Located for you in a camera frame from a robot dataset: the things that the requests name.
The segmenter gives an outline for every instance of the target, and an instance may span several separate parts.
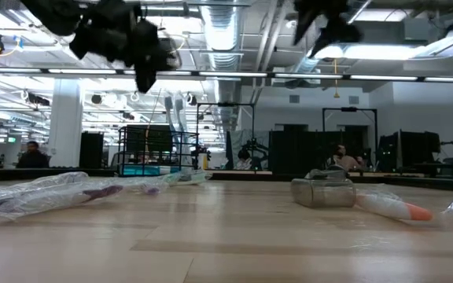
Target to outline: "white pillar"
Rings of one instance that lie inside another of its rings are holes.
[[[9,134],[5,146],[4,168],[15,168],[15,163],[19,161],[19,153],[22,150],[22,135]]]
[[[50,139],[51,167],[78,167],[83,118],[83,92],[78,79],[55,79]]]

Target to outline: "ceiling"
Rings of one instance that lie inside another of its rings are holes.
[[[191,9],[197,9],[194,3],[188,2]],[[272,1],[238,1],[241,13],[240,46],[234,52],[240,57],[239,71],[265,71],[256,66],[260,44],[266,40],[267,46],[274,44],[272,51],[263,53],[262,62],[266,62],[267,71],[273,68],[284,68],[291,72],[311,48],[315,38],[311,35],[293,46],[294,26],[290,20],[281,20],[281,28],[277,23],[281,17],[288,18],[294,13],[290,2],[279,0],[279,7],[275,10],[272,23],[270,18]],[[158,2],[161,7],[174,6],[176,2]],[[437,11],[442,20],[428,21]],[[209,70],[211,68],[209,54],[211,53],[204,36],[204,23],[198,18],[179,17],[149,17],[154,24],[165,27],[166,31],[179,46],[179,55],[182,58],[183,70]],[[365,10],[355,19],[360,27],[372,29],[381,25],[392,25],[403,29],[403,23],[410,20],[419,20],[427,33],[437,34],[438,24],[446,24],[453,20],[453,1],[408,1],[408,0],[373,0]],[[268,36],[263,37],[265,28],[270,29]],[[124,68],[121,63],[109,63],[106,59],[95,54],[87,54],[83,60],[76,59],[68,49],[72,37],[60,38],[50,34],[41,23],[25,9],[0,10],[0,34],[3,35],[5,52],[0,56],[0,67],[38,67],[38,68]],[[321,73],[345,74],[382,74],[382,75],[453,75],[453,59],[436,59],[432,61],[402,61],[402,60],[368,60],[360,58],[339,58],[320,60],[315,70]],[[50,130],[50,108],[40,107],[37,112],[26,109],[36,108],[28,104],[23,98],[27,93],[44,97],[53,104],[54,78],[26,78],[19,76],[0,75],[0,108],[18,108],[19,111],[0,111],[0,136],[6,133],[21,133],[27,139],[38,139],[46,142]],[[214,80],[158,80],[147,94],[134,94],[135,83],[132,79],[81,79],[80,82],[85,95],[83,115],[83,129],[105,132],[105,140],[109,144],[116,143],[117,128],[120,123],[166,123],[164,111],[164,97],[186,97],[193,95],[198,101],[216,102],[217,82]],[[334,86],[334,81],[321,81],[312,87],[326,89]],[[378,83],[342,82],[342,87],[362,88],[369,92],[378,87]],[[100,105],[92,103],[93,95],[105,97]],[[249,102],[249,96],[242,97],[242,102]],[[119,110],[135,113],[134,120],[122,117]],[[189,129],[195,130],[196,108],[189,107],[186,119]],[[221,147],[223,137],[220,125],[215,122],[214,109],[205,112],[204,121],[208,129],[201,126],[200,132],[204,137],[203,143]]]

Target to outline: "person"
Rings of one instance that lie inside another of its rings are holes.
[[[334,164],[342,166],[346,171],[362,168],[356,159],[347,155],[347,150],[343,145],[336,145],[333,156],[326,161],[327,167]]]
[[[247,149],[241,149],[237,157],[239,161],[235,165],[235,170],[251,170],[251,154]]]
[[[39,151],[36,141],[28,142],[28,150],[22,155],[17,168],[48,168],[48,156]]]

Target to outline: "table surface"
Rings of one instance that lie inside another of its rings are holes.
[[[453,192],[386,185],[441,211]],[[453,283],[453,224],[311,210],[289,183],[206,182],[0,219],[0,283]]]

